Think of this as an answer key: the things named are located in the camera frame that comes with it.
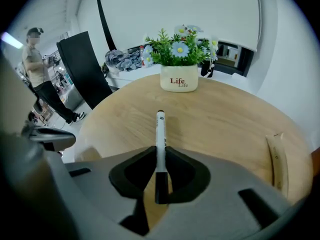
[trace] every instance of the black strap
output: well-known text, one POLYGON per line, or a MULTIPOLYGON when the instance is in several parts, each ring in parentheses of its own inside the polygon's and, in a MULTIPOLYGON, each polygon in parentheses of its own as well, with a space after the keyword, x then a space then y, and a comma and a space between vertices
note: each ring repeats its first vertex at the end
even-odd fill
POLYGON ((111 37, 111 34, 110 34, 110 31, 109 31, 109 28, 108 28, 108 24, 107 24, 107 21, 106 21, 106 17, 105 17, 105 14, 104 14, 104 10, 102 8, 102 5, 101 5, 101 0, 96 0, 97 4, 98 4, 98 9, 99 9, 99 15, 100 15, 100 20, 101 20, 101 24, 102 24, 102 28, 103 28, 103 32, 104 32, 104 36, 105 36, 105 39, 106 39, 106 42, 109 46, 109 50, 112 51, 112 50, 116 50, 116 46, 115 46, 115 43, 111 37))

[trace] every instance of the white ceramic pot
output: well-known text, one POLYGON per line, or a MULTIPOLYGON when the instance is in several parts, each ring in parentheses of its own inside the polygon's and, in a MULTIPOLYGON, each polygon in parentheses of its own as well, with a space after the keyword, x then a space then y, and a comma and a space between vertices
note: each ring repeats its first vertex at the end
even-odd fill
POLYGON ((160 85, 169 92, 192 92, 198 87, 198 66, 161 66, 160 85))

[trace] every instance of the white desk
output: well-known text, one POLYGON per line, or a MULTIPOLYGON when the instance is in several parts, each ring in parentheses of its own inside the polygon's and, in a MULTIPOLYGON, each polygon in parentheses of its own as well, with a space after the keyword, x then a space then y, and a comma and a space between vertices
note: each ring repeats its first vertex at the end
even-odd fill
MULTIPOLYGON (((199 71, 199 76, 202 77, 200 74, 201 68, 198 68, 198 71, 199 71)), ((122 88, 127 84, 133 82, 134 80, 155 75, 155 74, 160 74, 160 72, 161 72, 161 65, 156 64, 151 67, 144 66, 142 68, 132 70, 130 72, 120 71, 117 74, 108 73, 105 79, 110 86, 122 88)), ((230 74, 226 74, 226 73, 214 70, 213 76, 208 79, 215 80, 230 86, 234 86, 248 93, 252 93, 252 91, 249 88, 247 78, 241 75, 238 75, 236 73, 234 73, 233 75, 230 75, 230 74)))

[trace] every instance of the green foliage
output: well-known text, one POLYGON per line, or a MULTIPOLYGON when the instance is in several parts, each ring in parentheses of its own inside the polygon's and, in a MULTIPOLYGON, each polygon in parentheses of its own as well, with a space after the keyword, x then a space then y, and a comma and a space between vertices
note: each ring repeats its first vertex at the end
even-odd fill
POLYGON ((209 41, 204 39, 201 44, 196 44, 197 34, 195 31, 191 31, 186 37, 174 34, 173 37, 169 38, 162 28, 158 36, 160 39, 157 38, 157 40, 149 37, 145 39, 153 47, 151 57, 156 64, 163 66, 191 66, 210 59, 210 54, 205 54, 203 51, 203 47, 207 50, 210 49, 209 41), (184 42, 188 46, 189 53, 187 57, 176 57, 172 54, 171 49, 174 42, 184 42))

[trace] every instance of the crumpled gray cloth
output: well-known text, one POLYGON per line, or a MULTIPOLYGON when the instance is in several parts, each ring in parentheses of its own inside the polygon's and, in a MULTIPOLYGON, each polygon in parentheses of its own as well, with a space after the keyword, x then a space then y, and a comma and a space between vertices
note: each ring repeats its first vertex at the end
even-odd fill
POLYGON ((129 72, 142 67, 139 50, 131 54, 123 53, 120 50, 111 50, 105 54, 104 60, 107 66, 115 67, 121 71, 129 72))

